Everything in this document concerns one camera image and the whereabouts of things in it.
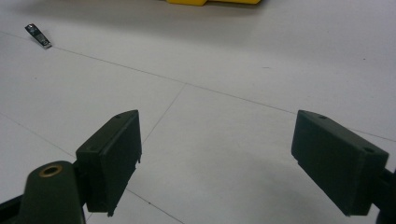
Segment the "yellow object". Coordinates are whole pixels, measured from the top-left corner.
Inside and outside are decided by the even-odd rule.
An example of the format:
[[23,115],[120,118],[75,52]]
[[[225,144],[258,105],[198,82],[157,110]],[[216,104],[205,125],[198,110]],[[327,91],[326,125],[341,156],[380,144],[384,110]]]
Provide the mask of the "yellow object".
[[[181,5],[190,5],[190,6],[203,6],[207,0],[166,0],[171,4],[181,4]],[[231,2],[231,3],[243,3],[243,4],[258,4],[260,0],[208,0],[214,2]]]

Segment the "white tile floor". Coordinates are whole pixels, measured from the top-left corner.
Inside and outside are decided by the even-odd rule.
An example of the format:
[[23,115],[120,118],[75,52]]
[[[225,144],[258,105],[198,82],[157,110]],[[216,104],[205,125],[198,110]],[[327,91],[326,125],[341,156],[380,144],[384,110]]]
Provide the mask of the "white tile floor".
[[395,11],[390,0],[0,1],[0,200],[138,109],[142,163],[115,216],[89,223],[374,223],[374,206],[344,217],[290,145],[297,110],[312,110],[395,169]]

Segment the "grout line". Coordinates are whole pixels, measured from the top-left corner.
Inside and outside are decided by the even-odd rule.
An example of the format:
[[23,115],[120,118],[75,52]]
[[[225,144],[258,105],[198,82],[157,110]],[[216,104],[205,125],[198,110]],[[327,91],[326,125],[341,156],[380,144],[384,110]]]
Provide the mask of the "grout line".
[[[17,36],[17,35],[12,35],[12,34],[5,33],[5,32],[1,32],[1,33],[5,34],[5,35],[15,36],[15,37],[20,38],[20,39],[28,40],[28,39],[26,39],[26,38],[23,38],[23,37],[20,37],[20,36]],[[188,83],[188,82],[183,82],[183,81],[180,81],[180,80],[177,80],[177,79],[173,79],[173,78],[170,78],[170,77],[164,77],[164,76],[161,76],[161,75],[158,75],[158,74],[150,73],[150,72],[147,72],[147,71],[144,71],[144,70],[140,70],[140,69],[137,69],[137,68],[129,67],[129,66],[122,65],[122,64],[119,64],[119,63],[112,63],[112,62],[109,62],[109,61],[106,61],[106,60],[103,60],[103,59],[94,58],[94,57],[92,57],[92,56],[88,56],[88,55],[85,55],[85,54],[82,54],[82,53],[77,53],[77,52],[74,52],[74,51],[71,51],[71,50],[68,50],[68,49],[61,49],[61,48],[57,48],[57,47],[53,47],[53,48],[59,49],[59,50],[63,50],[63,51],[69,52],[69,53],[73,53],[73,54],[76,54],[76,55],[79,55],[79,56],[82,56],[82,57],[87,57],[87,58],[90,58],[90,59],[93,59],[93,60],[97,60],[97,61],[100,61],[100,62],[103,62],[103,63],[110,63],[110,64],[113,64],[113,65],[116,65],[116,66],[120,66],[120,67],[124,67],[124,68],[128,68],[128,69],[132,69],[132,70],[135,70],[135,71],[137,71],[137,72],[145,73],[145,74],[152,75],[152,76],[155,76],[155,77],[160,77],[160,78],[172,80],[172,81],[175,81],[175,82],[183,83],[184,86],[185,86],[185,85],[190,85],[190,86],[193,86],[193,87],[195,87],[195,88],[200,88],[200,89],[202,89],[202,90],[213,91],[213,92],[215,92],[215,93],[227,95],[227,96],[230,96],[230,97],[233,97],[233,98],[236,98],[236,99],[240,99],[240,100],[244,100],[244,101],[247,101],[247,102],[256,104],[256,105],[262,105],[262,106],[265,106],[265,107],[273,108],[273,109],[275,109],[275,110],[280,110],[280,111],[283,111],[283,112],[286,112],[286,113],[290,113],[290,114],[293,114],[293,115],[297,115],[297,113],[291,112],[291,111],[286,110],[286,109],[282,109],[282,108],[280,108],[280,107],[276,107],[276,106],[272,106],[272,105],[266,105],[266,104],[263,104],[263,103],[255,102],[255,101],[252,101],[252,100],[249,100],[249,99],[245,99],[245,98],[242,98],[242,97],[239,97],[239,96],[231,95],[230,93],[225,93],[225,92],[221,92],[221,91],[214,91],[214,90],[211,90],[211,89],[206,88],[206,87],[197,86],[197,85],[194,85],[194,84],[191,84],[191,83]],[[348,129],[349,129],[349,130],[352,130],[352,131],[355,131],[355,132],[359,132],[359,133],[365,133],[365,134],[371,135],[371,136],[373,136],[373,137],[378,137],[378,138],[381,138],[381,139],[385,139],[385,140],[388,140],[388,141],[390,141],[390,142],[396,142],[396,140],[393,140],[393,139],[390,139],[390,138],[387,138],[387,137],[381,137],[381,136],[375,135],[375,134],[373,134],[373,133],[366,133],[366,132],[363,132],[363,131],[359,131],[359,130],[355,130],[355,129],[350,129],[350,128],[348,128]]]
[[110,64],[113,64],[113,65],[116,65],[116,66],[128,68],[128,69],[131,69],[131,70],[135,70],[137,72],[146,73],[148,75],[152,75],[152,76],[155,76],[155,77],[160,77],[160,78],[164,78],[164,79],[168,79],[168,80],[172,80],[172,81],[175,81],[175,82],[179,82],[179,83],[185,84],[184,82],[182,82],[180,80],[177,80],[177,79],[173,79],[173,78],[170,78],[170,77],[163,77],[163,76],[160,76],[160,75],[157,75],[157,74],[154,74],[154,73],[150,73],[150,72],[147,72],[147,71],[144,71],[144,70],[140,70],[140,69],[137,69],[137,68],[126,66],[126,65],[123,65],[123,64],[120,64],[120,63],[109,62],[109,61],[106,61],[106,60],[103,60],[103,59],[99,59],[99,58],[95,58],[95,57],[92,57],[92,56],[88,56],[88,55],[85,55],[85,54],[82,54],[82,53],[77,53],[77,52],[74,52],[74,51],[71,51],[71,50],[68,50],[68,49],[61,49],[61,48],[57,48],[57,47],[53,47],[53,48],[60,49],[60,50],[63,50],[63,51],[69,52],[69,53],[77,54],[79,56],[87,57],[87,58],[90,58],[90,59],[94,59],[94,60],[97,60],[97,61],[100,61],[100,62],[103,62],[103,63],[110,63]]
[[184,223],[183,221],[181,221],[180,219],[178,219],[178,218],[176,218],[176,217],[170,215],[169,213],[163,211],[163,210],[162,210],[161,208],[159,208],[157,205],[155,205],[155,204],[153,204],[153,203],[147,201],[146,199],[144,199],[143,197],[139,196],[138,194],[132,192],[131,190],[129,190],[129,189],[125,189],[125,190],[127,190],[127,191],[130,192],[130,193],[132,193],[134,196],[138,197],[139,199],[145,201],[145,202],[148,203],[149,205],[151,205],[151,206],[157,208],[158,210],[160,210],[160,211],[163,212],[164,214],[168,215],[169,217],[173,218],[174,220],[180,222],[181,224],[185,224],[185,223]]
[[61,147],[56,146],[55,144],[51,143],[51,141],[47,140],[46,138],[44,138],[43,136],[41,136],[40,134],[34,132],[33,130],[27,128],[26,126],[23,126],[22,124],[18,123],[16,120],[10,118],[9,116],[3,114],[0,112],[0,115],[4,116],[5,118],[11,120],[12,122],[20,125],[22,128],[26,129],[29,133],[34,134],[35,136],[39,137],[40,139],[42,139],[43,141],[47,142],[48,144],[52,145],[53,147],[57,147],[58,149],[60,149],[62,152],[66,153],[67,155],[73,157],[74,159],[76,158],[76,156],[70,154],[69,152],[67,152],[66,150],[62,149]]
[[92,215],[93,215],[93,213],[90,213],[90,215],[86,218],[85,221],[88,221]]
[[146,139],[143,141],[142,146],[145,144],[146,140],[149,139],[149,136],[152,134],[152,132],[154,131],[154,129],[157,127],[157,125],[160,123],[160,121],[163,119],[163,117],[165,116],[165,114],[168,112],[169,108],[173,105],[173,103],[175,102],[175,100],[178,98],[178,96],[183,92],[184,88],[186,87],[186,83],[183,85],[183,87],[180,89],[180,91],[178,92],[177,96],[175,97],[175,99],[172,101],[172,103],[168,106],[168,108],[166,108],[165,112],[163,112],[163,115],[158,119],[157,123],[155,123],[154,127],[151,129],[151,131],[149,132],[148,136],[146,137]]
[[390,139],[390,138],[381,137],[381,136],[378,136],[378,135],[375,135],[375,134],[372,134],[372,133],[366,133],[366,132],[359,131],[359,130],[352,129],[352,128],[348,128],[348,129],[349,129],[350,131],[354,131],[354,132],[357,132],[357,133],[364,133],[364,134],[370,135],[370,136],[372,136],[372,137],[377,137],[377,138],[381,138],[381,139],[384,139],[384,140],[387,140],[387,141],[396,143],[396,140],[393,140],[393,139]]
[[255,102],[255,101],[252,101],[252,100],[248,100],[248,99],[245,99],[245,98],[242,98],[242,97],[239,97],[239,96],[234,96],[234,95],[231,95],[231,94],[229,94],[229,93],[225,93],[225,92],[221,92],[221,91],[214,91],[214,90],[208,89],[208,88],[206,88],[206,87],[196,86],[196,85],[190,84],[190,83],[186,83],[186,84],[189,85],[189,86],[195,87],[195,88],[200,88],[200,89],[203,89],[203,90],[206,90],[206,91],[213,91],[213,92],[218,93],[218,94],[230,96],[230,97],[233,97],[233,98],[236,98],[236,99],[239,99],[239,100],[243,100],[243,101],[247,101],[247,102],[250,102],[250,103],[253,103],[253,104],[256,104],[256,105],[262,105],[262,106],[269,107],[269,108],[272,108],[272,109],[275,109],[275,110],[280,110],[280,111],[283,111],[283,112],[286,112],[286,113],[290,113],[290,114],[293,114],[293,115],[297,115],[297,114],[294,113],[294,112],[291,112],[291,111],[286,110],[286,109],[282,109],[282,108],[280,108],[280,107],[262,104],[262,103]]

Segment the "floor tile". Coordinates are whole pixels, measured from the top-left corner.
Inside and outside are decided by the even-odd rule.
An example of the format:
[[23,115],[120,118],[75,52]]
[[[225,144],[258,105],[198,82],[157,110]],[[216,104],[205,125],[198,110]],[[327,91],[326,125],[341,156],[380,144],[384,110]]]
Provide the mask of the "floor tile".
[[37,167],[74,158],[0,115],[0,203],[23,194],[27,176]]
[[138,109],[142,140],[183,84],[14,36],[0,39],[0,113],[70,155],[111,117]]
[[396,140],[392,1],[6,0],[1,31],[36,22],[62,49]]
[[295,119],[187,86],[145,143],[128,189],[189,224],[374,223],[374,207],[344,217],[297,165]]
[[95,213],[88,220],[88,224],[101,223],[180,224],[179,221],[169,217],[161,210],[128,191],[125,191],[122,195],[113,217],[107,217],[107,214]]

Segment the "brass insert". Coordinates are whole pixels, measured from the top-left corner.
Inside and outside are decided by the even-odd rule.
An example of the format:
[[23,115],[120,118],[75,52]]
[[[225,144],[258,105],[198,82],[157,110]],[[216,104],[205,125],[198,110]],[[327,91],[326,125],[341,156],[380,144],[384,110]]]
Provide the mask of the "brass insert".
[[53,175],[59,174],[62,171],[62,169],[63,169],[62,165],[53,164],[42,169],[40,171],[40,174],[38,175],[40,175],[41,177],[51,177]]

